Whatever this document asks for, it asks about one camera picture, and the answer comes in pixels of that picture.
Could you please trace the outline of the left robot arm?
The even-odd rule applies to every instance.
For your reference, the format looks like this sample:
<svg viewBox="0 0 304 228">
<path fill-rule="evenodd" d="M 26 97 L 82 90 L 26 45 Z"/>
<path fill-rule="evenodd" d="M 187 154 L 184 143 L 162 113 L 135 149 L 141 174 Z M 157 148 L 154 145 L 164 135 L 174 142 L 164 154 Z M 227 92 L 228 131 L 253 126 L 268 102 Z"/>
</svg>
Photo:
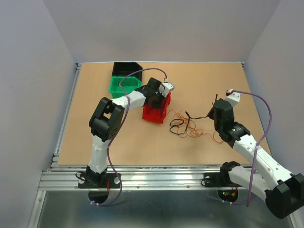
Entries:
<svg viewBox="0 0 304 228">
<path fill-rule="evenodd" d="M 100 100 L 89 121 L 93 138 L 92 154 L 81 177 L 86 188 L 100 188 L 105 184 L 107 151 L 121 129 L 124 115 L 146 105 L 159 108 L 174 88 L 175 86 L 168 82 L 168 79 L 161 82 L 152 77 L 148 84 L 127 95 L 114 99 L 104 97 Z"/>
</svg>

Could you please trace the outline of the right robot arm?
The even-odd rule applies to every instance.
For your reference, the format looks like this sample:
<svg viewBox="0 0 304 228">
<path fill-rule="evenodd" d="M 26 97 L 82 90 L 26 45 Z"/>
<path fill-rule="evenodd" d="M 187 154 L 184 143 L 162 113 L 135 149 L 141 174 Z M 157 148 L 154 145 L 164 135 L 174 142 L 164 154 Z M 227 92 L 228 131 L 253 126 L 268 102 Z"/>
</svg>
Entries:
<svg viewBox="0 0 304 228">
<path fill-rule="evenodd" d="M 283 219 L 304 205 L 304 176 L 293 174 L 259 146 L 250 131 L 234 120 L 233 106 L 239 98 L 218 99 L 208 116 L 221 139 L 237 151 L 257 172 L 252 174 L 238 162 L 225 162 L 218 173 L 209 174 L 208 187 L 240 185 L 266 203 L 270 212 Z"/>
</svg>

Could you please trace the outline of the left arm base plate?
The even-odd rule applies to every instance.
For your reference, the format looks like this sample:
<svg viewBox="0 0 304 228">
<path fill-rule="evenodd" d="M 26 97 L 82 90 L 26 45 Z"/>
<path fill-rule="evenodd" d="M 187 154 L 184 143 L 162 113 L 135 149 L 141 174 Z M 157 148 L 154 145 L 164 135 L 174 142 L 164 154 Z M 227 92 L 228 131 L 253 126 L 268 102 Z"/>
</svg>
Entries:
<svg viewBox="0 0 304 228">
<path fill-rule="evenodd" d="M 114 173 L 108 173 L 98 182 L 87 180 L 85 172 L 77 172 L 75 174 L 78 179 L 78 188 L 80 189 L 119 189 L 120 181 Z"/>
</svg>

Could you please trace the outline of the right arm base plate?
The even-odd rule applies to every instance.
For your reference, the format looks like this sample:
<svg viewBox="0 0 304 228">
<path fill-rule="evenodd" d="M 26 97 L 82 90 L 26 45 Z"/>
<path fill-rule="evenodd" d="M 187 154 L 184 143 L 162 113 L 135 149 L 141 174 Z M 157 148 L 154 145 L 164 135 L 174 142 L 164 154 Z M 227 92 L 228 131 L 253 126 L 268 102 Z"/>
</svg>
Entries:
<svg viewBox="0 0 304 228">
<path fill-rule="evenodd" d="M 220 172 L 206 172 L 203 179 L 200 181 L 201 185 L 207 188 L 233 187 L 233 183 L 227 174 Z"/>
</svg>

